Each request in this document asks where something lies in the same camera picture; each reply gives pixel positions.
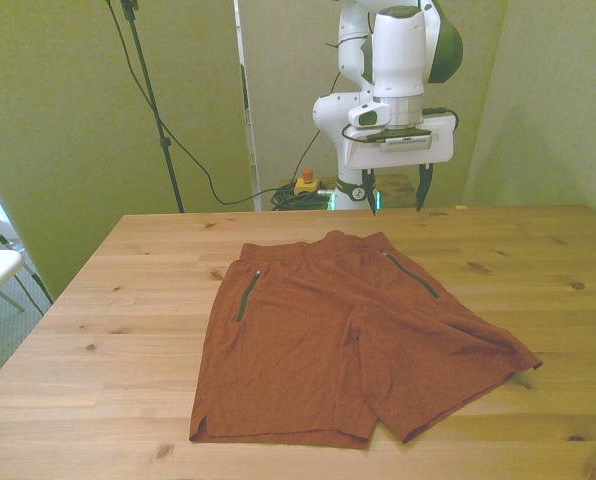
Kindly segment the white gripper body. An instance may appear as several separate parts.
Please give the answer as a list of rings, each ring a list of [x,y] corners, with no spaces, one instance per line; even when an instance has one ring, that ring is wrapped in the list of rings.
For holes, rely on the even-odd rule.
[[[454,153],[454,115],[427,116],[405,130],[343,129],[342,158],[347,168],[391,168],[448,162]]]

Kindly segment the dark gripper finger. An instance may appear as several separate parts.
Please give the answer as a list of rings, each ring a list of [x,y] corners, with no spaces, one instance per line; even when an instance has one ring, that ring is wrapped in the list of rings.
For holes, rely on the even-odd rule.
[[[373,169],[364,169],[362,171],[362,186],[370,210],[373,215],[376,215],[377,201],[375,196],[375,173]]]
[[[433,179],[434,166],[432,164],[421,164],[419,166],[419,185],[416,190],[415,208],[420,211],[425,203]]]

